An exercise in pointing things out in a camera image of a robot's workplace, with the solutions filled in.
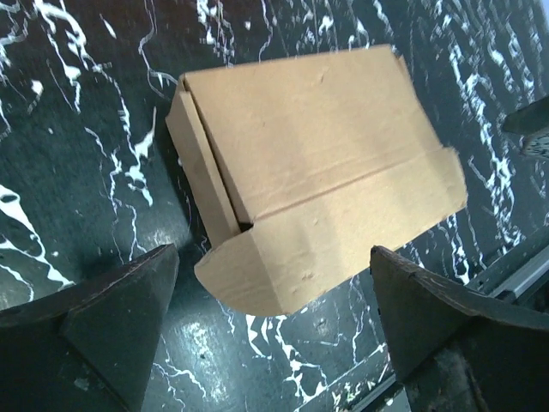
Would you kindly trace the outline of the brown cardboard box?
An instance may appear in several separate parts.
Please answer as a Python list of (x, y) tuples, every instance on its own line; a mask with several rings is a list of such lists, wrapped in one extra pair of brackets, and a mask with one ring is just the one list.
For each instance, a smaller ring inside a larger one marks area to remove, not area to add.
[(211, 245), (196, 278), (254, 316), (296, 312), (468, 199), (389, 45), (183, 73), (166, 125)]

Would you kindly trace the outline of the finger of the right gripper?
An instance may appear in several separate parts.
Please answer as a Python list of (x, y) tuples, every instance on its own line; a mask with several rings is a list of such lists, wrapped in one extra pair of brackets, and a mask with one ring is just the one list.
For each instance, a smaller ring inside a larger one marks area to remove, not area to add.
[(545, 96), (508, 114), (502, 132), (519, 138), (521, 154), (548, 156), (548, 97)]

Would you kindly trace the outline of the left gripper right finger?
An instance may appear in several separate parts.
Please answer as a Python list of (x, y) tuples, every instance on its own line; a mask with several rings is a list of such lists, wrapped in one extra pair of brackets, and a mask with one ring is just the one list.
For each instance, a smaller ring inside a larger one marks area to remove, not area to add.
[(396, 380), (413, 411), (546, 411), (548, 316), (377, 245), (371, 275)]

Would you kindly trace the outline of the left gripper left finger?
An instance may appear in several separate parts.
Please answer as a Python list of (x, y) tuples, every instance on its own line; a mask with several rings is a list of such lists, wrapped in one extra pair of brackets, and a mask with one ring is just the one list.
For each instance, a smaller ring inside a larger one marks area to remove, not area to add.
[(178, 275), (174, 245), (1, 312), (3, 411), (138, 411)]

